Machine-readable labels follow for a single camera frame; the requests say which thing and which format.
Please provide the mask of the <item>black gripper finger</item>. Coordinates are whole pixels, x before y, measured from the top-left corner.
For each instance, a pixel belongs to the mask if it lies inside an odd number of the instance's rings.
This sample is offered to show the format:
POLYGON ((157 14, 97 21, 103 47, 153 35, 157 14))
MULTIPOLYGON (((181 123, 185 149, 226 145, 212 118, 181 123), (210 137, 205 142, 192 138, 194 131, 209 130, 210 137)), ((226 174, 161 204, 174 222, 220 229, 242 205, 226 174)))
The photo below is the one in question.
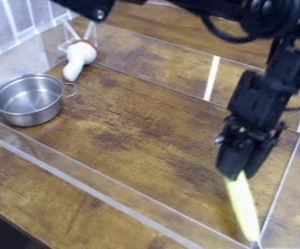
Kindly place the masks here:
POLYGON ((238 130, 222 134, 221 139, 217 169, 229 180, 236 180, 246 166, 256 143, 248 134, 238 130))
POLYGON ((257 144, 244 168, 248 178, 252 178, 258 172, 265 160, 268 159, 273 151, 276 143, 277 139, 270 137, 264 142, 257 144))

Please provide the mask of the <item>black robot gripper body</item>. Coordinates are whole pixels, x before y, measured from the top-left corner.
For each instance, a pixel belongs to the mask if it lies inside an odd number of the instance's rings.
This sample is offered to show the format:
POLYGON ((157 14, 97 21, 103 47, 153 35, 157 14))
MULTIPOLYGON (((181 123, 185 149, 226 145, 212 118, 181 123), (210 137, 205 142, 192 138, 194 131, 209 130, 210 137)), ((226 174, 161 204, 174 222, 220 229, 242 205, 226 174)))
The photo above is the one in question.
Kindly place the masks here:
POLYGON ((285 124, 280 121, 288 94, 281 82, 248 70, 242 73, 226 105, 229 116, 217 143, 221 153, 270 150, 285 124))

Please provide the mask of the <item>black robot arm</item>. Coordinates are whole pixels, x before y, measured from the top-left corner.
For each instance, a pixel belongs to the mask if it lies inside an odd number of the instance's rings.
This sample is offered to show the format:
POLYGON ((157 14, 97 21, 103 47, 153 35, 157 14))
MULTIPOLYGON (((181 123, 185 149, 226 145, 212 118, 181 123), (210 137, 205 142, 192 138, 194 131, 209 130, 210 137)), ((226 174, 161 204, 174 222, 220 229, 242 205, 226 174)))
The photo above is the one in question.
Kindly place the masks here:
POLYGON ((217 169, 234 180, 253 177, 273 151, 286 123, 280 119, 300 92, 300 0, 167 0, 202 19, 228 42, 273 41, 266 70, 242 73, 226 109, 217 169))

